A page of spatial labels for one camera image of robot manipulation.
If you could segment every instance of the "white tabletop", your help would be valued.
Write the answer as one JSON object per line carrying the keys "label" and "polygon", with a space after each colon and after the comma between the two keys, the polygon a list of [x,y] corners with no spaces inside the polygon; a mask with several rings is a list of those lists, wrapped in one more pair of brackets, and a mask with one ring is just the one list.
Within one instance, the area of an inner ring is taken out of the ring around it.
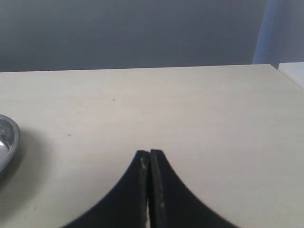
{"label": "white tabletop", "polygon": [[303,227],[304,93],[270,65],[0,74],[21,151],[1,228],[56,228],[97,203],[136,150],[242,228]]}
{"label": "white tabletop", "polygon": [[304,90],[304,63],[281,63],[279,71]]}

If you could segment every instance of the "gray wall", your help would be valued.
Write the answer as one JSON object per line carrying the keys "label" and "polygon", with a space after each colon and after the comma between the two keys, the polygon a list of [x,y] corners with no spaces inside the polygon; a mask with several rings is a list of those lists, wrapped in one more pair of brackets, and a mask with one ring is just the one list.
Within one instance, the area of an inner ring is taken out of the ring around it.
{"label": "gray wall", "polygon": [[304,62],[304,0],[282,1],[267,62]]}
{"label": "gray wall", "polygon": [[1,0],[0,71],[250,64],[266,0]]}

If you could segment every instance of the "bowl rim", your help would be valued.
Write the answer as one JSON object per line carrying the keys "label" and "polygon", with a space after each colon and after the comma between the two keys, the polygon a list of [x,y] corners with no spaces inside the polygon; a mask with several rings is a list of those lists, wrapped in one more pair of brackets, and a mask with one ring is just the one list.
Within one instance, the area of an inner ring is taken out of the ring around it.
{"label": "bowl rim", "polygon": [[10,119],[9,117],[0,114],[0,119],[7,121],[13,127],[13,131],[15,134],[11,149],[9,150],[8,154],[5,156],[4,159],[2,161],[0,160],[0,173],[1,173],[8,165],[10,160],[13,158],[14,154],[16,153],[17,147],[20,142],[20,129],[16,124],[16,122]]}

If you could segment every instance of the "silver dish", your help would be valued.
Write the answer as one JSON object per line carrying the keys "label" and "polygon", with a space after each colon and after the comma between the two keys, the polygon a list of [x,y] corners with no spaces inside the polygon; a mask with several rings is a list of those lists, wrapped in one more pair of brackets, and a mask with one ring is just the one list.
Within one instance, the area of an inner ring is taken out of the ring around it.
{"label": "silver dish", "polygon": [[20,129],[10,118],[0,115],[0,174],[16,153],[20,141]]}

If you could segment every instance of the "white object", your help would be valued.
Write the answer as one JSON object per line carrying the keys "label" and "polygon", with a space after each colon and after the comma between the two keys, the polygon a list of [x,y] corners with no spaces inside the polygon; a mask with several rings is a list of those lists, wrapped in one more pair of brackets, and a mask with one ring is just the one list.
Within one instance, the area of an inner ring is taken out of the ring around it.
{"label": "white object", "polygon": [[303,102],[270,65],[1,73],[24,154],[0,185],[0,227],[65,225],[151,148],[239,227],[301,227]]}
{"label": "white object", "polygon": [[304,90],[304,63],[281,63],[278,70]]}

